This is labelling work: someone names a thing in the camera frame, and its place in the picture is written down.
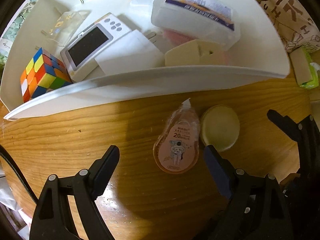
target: white plastic bin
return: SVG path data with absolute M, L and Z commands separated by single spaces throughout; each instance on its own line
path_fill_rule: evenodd
M 285 78 L 290 71 L 287 54 L 267 15 L 255 0 L 220 0 L 239 15 L 240 40 L 229 50 L 232 66 L 161 67 L 103 76 L 82 81 L 23 104 L 20 75 L 36 47 L 60 57 L 42 30 L 49 30 L 65 11 L 85 11 L 88 17 L 75 35 L 89 24 L 113 13 L 142 33 L 158 31 L 151 24 L 151 11 L 134 10 L 132 0 L 39 0 L 23 23 L 10 51 L 2 78 L 0 98 L 10 111 L 7 120 L 45 116 L 121 100 L 200 90 L 228 89 L 271 77 Z

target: rubik's cube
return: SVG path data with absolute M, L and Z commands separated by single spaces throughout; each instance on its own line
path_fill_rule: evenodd
M 63 62 L 40 48 L 20 77 L 23 102 L 72 84 Z

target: round container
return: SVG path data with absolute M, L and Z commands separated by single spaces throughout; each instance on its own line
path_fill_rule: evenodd
M 239 137 L 240 122 L 236 112 L 224 105 L 213 106 L 202 115 L 200 138 L 205 146 L 218 152 L 230 149 Z

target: silver screw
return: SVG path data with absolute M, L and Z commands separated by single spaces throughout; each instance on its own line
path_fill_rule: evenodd
M 238 175 L 244 175 L 244 170 L 243 169 L 236 169 L 236 173 Z
M 79 174 L 80 174 L 81 176 L 85 176 L 85 175 L 88 174 L 88 170 L 81 170 L 81 171 L 79 172 Z
M 53 180 L 55 180 L 55 179 L 56 179 L 56 175 L 52 174 L 52 175 L 49 176 L 49 180 L 50 180 L 50 181 L 53 181 Z
M 276 177 L 273 174 L 268 174 L 269 179 L 275 179 Z

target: wooden table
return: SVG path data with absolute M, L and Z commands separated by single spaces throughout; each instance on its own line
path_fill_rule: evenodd
M 158 168 L 152 147 L 166 119 L 187 98 L 199 116 L 225 104 L 238 114 L 238 141 L 221 155 L 236 168 L 278 181 L 299 167 L 296 143 L 266 116 L 269 109 L 296 122 L 311 113 L 307 91 L 293 74 L 230 90 L 216 90 L 136 99 L 89 107 L 47 117 L 2 121 L 0 144 L 12 155 L 39 196 L 47 177 L 73 176 L 89 168 L 111 144 L 120 148 L 120 162 L 97 206 L 115 239 L 191 239 L 227 200 L 217 191 L 202 155 L 181 175 Z M 0 115 L 7 113 L 3 106 Z M 32 216 L 35 204 L 8 165 L 2 161 L 13 193 Z M 74 199 L 71 209 L 80 237 L 86 239 Z

